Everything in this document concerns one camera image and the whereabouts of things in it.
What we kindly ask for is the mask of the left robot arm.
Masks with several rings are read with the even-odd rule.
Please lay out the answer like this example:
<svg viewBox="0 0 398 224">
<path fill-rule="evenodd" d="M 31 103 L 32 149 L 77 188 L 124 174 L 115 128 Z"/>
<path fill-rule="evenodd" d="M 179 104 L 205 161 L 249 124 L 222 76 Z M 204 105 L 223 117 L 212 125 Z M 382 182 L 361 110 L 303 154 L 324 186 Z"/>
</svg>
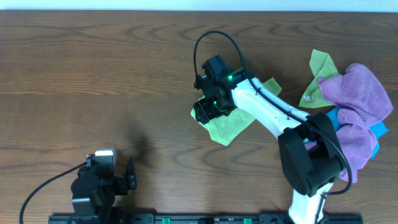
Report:
<svg viewBox="0 0 398 224">
<path fill-rule="evenodd" d="M 137 188 L 133 158 L 123 175 L 114 173 L 113 156 L 89 155 L 71 186 L 76 223 L 128 223 L 127 215 L 113 204 L 118 195 Z"/>
</svg>

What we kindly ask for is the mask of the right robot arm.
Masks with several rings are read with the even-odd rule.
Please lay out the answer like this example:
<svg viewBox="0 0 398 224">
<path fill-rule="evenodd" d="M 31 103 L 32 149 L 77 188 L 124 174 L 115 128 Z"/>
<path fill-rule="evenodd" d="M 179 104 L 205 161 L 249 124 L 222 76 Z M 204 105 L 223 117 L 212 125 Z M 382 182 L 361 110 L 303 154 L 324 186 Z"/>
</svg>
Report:
<svg viewBox="0 0 398 224">
<path fill-rule="evenodd" d="M 245 73 L 196 75 L 193 86 L 205 95 L 193 106 L 200 123 L 239 108 L 277 138 L 282 170 L 294 190 L 289 222 L 362 222 L 356 216 L 323 214 L 325 199 L 334 195 L 334 181 L 340 172 L 351 170 L 327 115 L 311 116 L 288 105 Z"/>
</svg>

